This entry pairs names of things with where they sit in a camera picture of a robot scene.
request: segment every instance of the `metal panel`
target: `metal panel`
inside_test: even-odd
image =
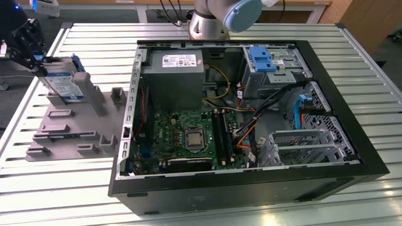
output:
[[[52,46],[78,53],[100,89],[128,88],[136,41],[186,39],[186,26],[75,24]],[[318,202],[136,216],[107,196],[112,158],[27,162],[26,150],[48,104],[35,79],[0,140],[0,223],[30,225],[399,225],[402,211],[402,104],[389,79],[353,38],[329,24],[259,24],[231,39],[309,40],[391,171]]]

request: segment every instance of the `floor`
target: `floor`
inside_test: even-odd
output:
[[[134,10],[63,10],[60,17],[48,19],[47,16],[39,15],[27,11],[30,18],[39,19],[43,28],[43,34],[50,45],[58,35],[63,22],[75,23],[138,23],[138,15]],[[147,12],[150,23],[167,22],[166,17],[158,18],[156,13],[151,10]],[[386,39],[379,49],[373,54],[377,61],[387,61],[383,66],[383,71],[394,81],[397,87],[402,89],[401,62],[402,62],[402,42],[394,43],[391,39]],[[14,112],[20,104],[32,78],[12,77],[4,78],[10,84],[7,91],[0,91],[0,137],[10,123]]]

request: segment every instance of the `green circuit board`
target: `green circuit board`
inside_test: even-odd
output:
[[[238,128],[234,111],[226,114],[230,131]],[[213,170],[245,168],[245,156],[237,154],[234,162],[221,165],[217,160],[214,132],[211,124],[211,112],[179,112],[155,114],[152,159],[166,160],[172,158],[213,158]],[[186,149],[186,130],[202,129],[204,149],[192,153]],[[144,161],[143,168],[146,174],[158,174],[159,161]]]

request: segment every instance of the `desk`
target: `desk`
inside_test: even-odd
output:
[[[164,24],[74,24],[50,55],[76,53],[103,91],[130,86],[140,39],[187,39]],[[349,31],[329,24],[257,24],[231,39],[307,40],[391,173],[318,202],[136,216],[107,196],[112,158],[27,162],[26,151],[47,110],[47,89],[34,79],[0,140],[0,223],[34,226],[354,225],[401,222],[402,95]]]
[[[164,8],[172,9],[168,1],[164,2]],[[175,9],[179,9],[176,1],[174,0]],[[148,9],[163,9],[159,0],[136,0],[135,1],[138,18],[140,23],[147,23],[147,10]],[[194,0],[180,0],[183,10],[194,9]],[[325,12],[326,6],[331,5],[331,0],[286,0],[286,11],[311,11],[307,19],[307,24],[317,24],[321,16]],[[265,6],[263,10],[282,11],[283,2],[282,0],[271,7]]]

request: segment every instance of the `blue drive bay latch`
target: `blue drive bay latch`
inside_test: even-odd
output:
[[[266,51],[266,48],[262,46],[250,47],[249,57],[254,63],[254,70],[257,72],[275,72],[277,66],[271,61],[271,54]]]

